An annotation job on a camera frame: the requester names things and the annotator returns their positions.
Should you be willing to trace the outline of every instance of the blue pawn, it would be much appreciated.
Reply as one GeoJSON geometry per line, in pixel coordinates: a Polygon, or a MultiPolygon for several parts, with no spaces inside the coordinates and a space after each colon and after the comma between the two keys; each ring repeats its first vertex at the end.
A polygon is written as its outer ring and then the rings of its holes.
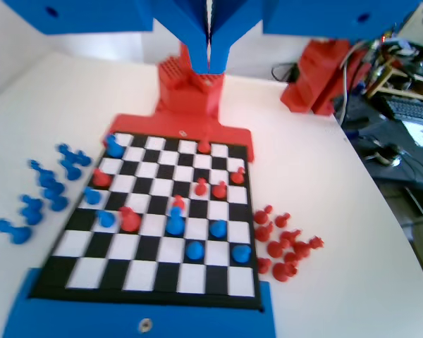
{"type": "Polygon", "coordinates": [[[125,148],[116,142],[116,136],[110,134],[106,137],[106,153],[114,158],[121,158],[125,148]]]}
{"type": "Polygon", "coordinates": [[[20,195],[20,200],[27,204],[27,207],[34,211],[40,211],[44,205],[41,199],[32,199],[28,195],[20,195]]]}
{"type": "Polygon", "coordinates": [[[169,234],[173,234],[174,236],[180,235],[185,230],[185,223],[181,218],[180,214],[182,210],[175,206],[171,209],[171,217],[168,220],[168,224],[166,225],[166,231],[169,234]]]}
{"type": "Polygon", "coordinates": [[[20,214],[25,217],[28,225],[36,225],[41,222],[43,216],[39,210],[33,210],[29,206],[20,210],[20,214]]]}
{"type": "Polygon", "coordinates": [[[98,191],[93,190],[89,187],[85,188],[85,200],[88,204],[92,204],[92,205],[98,204],[101,199],[102,199],[102,196],[98,191]]]}
{"type": "Polygon", "coordinates": [[[105,210],[98,210],[96,212],[97,217],[100,219],[100,225],[102,227],[111,227],[116,220],[116,216],[113,213],[105,210]]]}
{"type": "Polygon", "coordinates": [[[76,168],[72,162],[61,160],[59,163],[66,169],[66,178],[70,181],[75,181],[80,178],[82,171],[76,168]]]}
{"type": "Polygon", "coordinates": [[[237,263],[247,263],[251,254],[249,245],[237,245],[232,250],[232,258],[237,263]]]}
{"type": "Polygon", "coordinates": [[[82,167],[87,167],[89,164],[91,164],[92,160],[90,157],[86,156],[86,154],[79,150],[77,151],[76,160],[78,164],[80,164],[82,167]]]}
{"type": "Polygon", "coordinates": [[[227,224],[225,220],[217,220],[210,226],[210,233],[216,238],[222,238],[226,236],[227,224]]]}
{"type": "Polygon", "coordinates": [[[198,241],[189,243],[186,247],[186,256],[192,261],[201,259],[204,257],[204,246],[198,241]]]}

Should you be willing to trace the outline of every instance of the pawn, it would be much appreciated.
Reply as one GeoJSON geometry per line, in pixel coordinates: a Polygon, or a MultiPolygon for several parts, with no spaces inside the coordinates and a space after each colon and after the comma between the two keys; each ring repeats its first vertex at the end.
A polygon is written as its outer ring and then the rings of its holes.
{"type": "Polygon", "coordinates": [[[220,181],[219,185],[213,187],[213,196],[217,199],[225,199],[227,196],[227,186],[224,181],[220,181]]]}
{"type": "Polygon", "coordinates": [[[111,184],[111,176],[95,168],[92,176],[92,183],[98,187],[109,187],[111,184]]]}
{"type": "Polygon", "coordinates": [[[231,180],[235,184],[242,184],[245,181],[245,169],[243,167],[238,168],[238,172],[232,173],[231,180]]]}
{"type": "Polygon", "coordinates": [[[198,196],[202,196],[205,195],[207,193],[207,186],[205,184],[205,179],[204,178],[200,178],[197,180],[197,185],[195,188],[195,194],[198,196]]]}

